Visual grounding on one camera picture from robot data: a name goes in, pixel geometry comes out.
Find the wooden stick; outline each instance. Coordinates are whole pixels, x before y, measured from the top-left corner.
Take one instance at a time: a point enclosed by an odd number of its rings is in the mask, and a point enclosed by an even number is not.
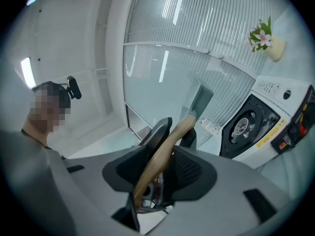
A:
[[[155,152],[134,188],[134,203],[136,207],[141,206],[142,196],[149,184],[166,169],[175,144],[195,126],[196,121],[196,117],[189,114],[180,120],[164,143]]]

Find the green leaves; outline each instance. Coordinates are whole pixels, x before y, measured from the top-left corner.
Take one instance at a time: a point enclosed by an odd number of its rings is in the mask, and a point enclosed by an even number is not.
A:
[[[268,48],[267,45],[261,46],[260,45],[260,39],[258,39],[255,35],[256,34],[260,35],[260,30],[263,30],[265,32],[265,34],[271,35],[271,16],[269,16],[267,24],[262,22],[261,19],[259,19],[259,23],[260,23],[260,28],[255,29],[252,32],[250,32],[250,39],[249,40],[252,39],[258,45],[258,48],[255,50],[255,47],[254,47],[252,49],[252,52],[259,51],[260,49],[266,50]]]
[[[261,29],[264,30],[265,34],[271,35],[271,17],[269,16],[268,25],[259,20]]]
[[[270,31],[271,31],[271,17],[269,16],[269,18],[268,18],[268,28],[270,29]]]

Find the warning sticker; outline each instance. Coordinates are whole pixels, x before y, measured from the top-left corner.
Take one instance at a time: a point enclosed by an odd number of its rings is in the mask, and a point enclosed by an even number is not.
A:
[[[289,136],[286,134],[283,139],[285,140],[285,142],[288,144],[288,145],[291,145],[291,139],[289,138]]]
[[[279,146],[279,149],[283,149],[286,145],[287,145],[286,142],[281,143],[280,146]]]
[[[257,148],[260,148],[265,145],[265,143],[271,141],[272,137],[275,136],[281,129],[282,127],[286,125],[286,120],[281,119],[279,124],[275,126],[266,136],[264,136],[258,143],[257,143]]]

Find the white machine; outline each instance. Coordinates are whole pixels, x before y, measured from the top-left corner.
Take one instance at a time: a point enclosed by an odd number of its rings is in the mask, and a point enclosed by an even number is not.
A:
[[[259,76],[244,104],[199,149],[257,168],[295,146],[314,123],[315,94],[305,82]],[[203,121],[206,129],[213,124]]]

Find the vertical blinds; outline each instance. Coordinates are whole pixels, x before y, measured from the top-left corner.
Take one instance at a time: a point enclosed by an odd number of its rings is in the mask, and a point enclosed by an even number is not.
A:
[[[265,55],[251,53],[245,36],[259,19],[274,22],[287,6],[287,0],[136,0],[127,39],[207,48],[259,74]]]
[[[192,50],[137,45],[171,42],[206,48],[222,54],[259,75],[262,52],[252,53],[245,36],[258,20],[272,23],[288,6],[287,0],[133,0],[124,49],[126,102],[151,126],[172,117],[179,120],[194,75],[213,90],[201,118],[225,124],[245,101],[254,79],[235,66]],[[197,146],[211,134],[195,126]]]
[[[201,118],[223,125],[244,102],[254,79],[231,64],[199,52],[155,45],[125,47],[125,99],[151,126],[172,117],[179,121],[194,75],[201,78],[214,96]],[[197,145],[211,134],[198,123]]]

